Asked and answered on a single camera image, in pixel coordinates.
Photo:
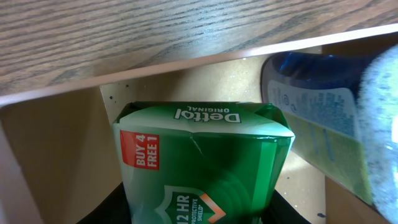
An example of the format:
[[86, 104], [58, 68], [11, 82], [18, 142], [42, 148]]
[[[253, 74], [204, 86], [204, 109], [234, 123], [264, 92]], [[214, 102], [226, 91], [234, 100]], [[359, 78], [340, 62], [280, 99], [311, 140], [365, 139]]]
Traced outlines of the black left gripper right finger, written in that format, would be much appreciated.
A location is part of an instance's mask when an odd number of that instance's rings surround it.
[[264, 211], [264, 224], [310, 224], [310, 222], [274, 190], [271, 202]]

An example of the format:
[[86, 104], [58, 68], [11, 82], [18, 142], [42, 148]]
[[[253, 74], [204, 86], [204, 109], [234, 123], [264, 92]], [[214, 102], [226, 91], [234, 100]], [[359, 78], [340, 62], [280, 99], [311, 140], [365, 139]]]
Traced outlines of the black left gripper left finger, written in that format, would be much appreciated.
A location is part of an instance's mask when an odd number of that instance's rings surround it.
[[131, 224], [131, 215], [121, 182], [92, 212], [77, 224]]

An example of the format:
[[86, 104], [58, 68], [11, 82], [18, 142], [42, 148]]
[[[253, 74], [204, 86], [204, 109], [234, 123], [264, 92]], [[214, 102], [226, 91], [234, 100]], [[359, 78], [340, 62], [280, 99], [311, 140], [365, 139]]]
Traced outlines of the green Dettol soap bar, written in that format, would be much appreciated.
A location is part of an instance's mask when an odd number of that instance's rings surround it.
[[133, 223], [260, 223], [295, 139], [271, 104], [135, 102], [113, 123]]

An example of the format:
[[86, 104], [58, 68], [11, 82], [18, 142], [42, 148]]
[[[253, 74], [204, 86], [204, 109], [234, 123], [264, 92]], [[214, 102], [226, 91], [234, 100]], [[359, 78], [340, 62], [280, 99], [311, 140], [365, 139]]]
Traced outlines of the clear foam soap pump bottle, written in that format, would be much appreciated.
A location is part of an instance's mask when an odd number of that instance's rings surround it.
[[283, 112], [300, 157], [397, 222], [397, 47], [279, 52], [262, 66], [261, 92]]

